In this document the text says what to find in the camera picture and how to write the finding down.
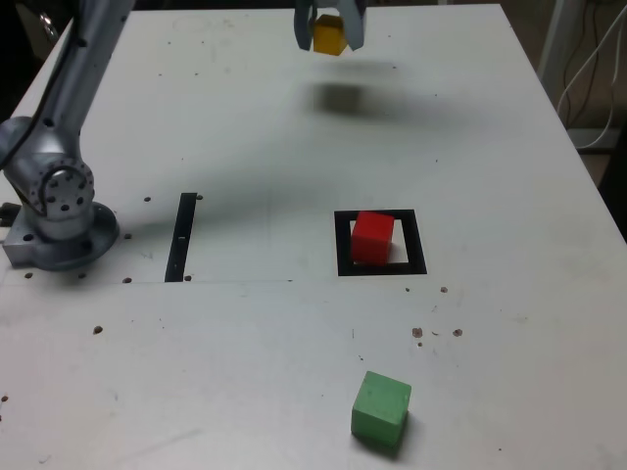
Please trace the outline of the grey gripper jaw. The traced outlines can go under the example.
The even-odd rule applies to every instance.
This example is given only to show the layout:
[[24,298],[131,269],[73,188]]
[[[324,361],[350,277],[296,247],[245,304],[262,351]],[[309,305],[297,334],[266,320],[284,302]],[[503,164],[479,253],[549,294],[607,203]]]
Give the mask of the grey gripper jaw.
[[364,44],[366,0],[338,0],[336,10],[344,24],[348,46],[356,51]]

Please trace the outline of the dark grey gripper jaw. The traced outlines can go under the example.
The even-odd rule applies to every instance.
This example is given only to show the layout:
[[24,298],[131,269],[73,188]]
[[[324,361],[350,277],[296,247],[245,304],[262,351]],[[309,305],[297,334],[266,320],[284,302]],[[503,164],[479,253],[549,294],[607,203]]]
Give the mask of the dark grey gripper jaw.
[[300,49],[309,51],[313,42],[316,21],[315,3],[296,3],[294,9],[294,33]]

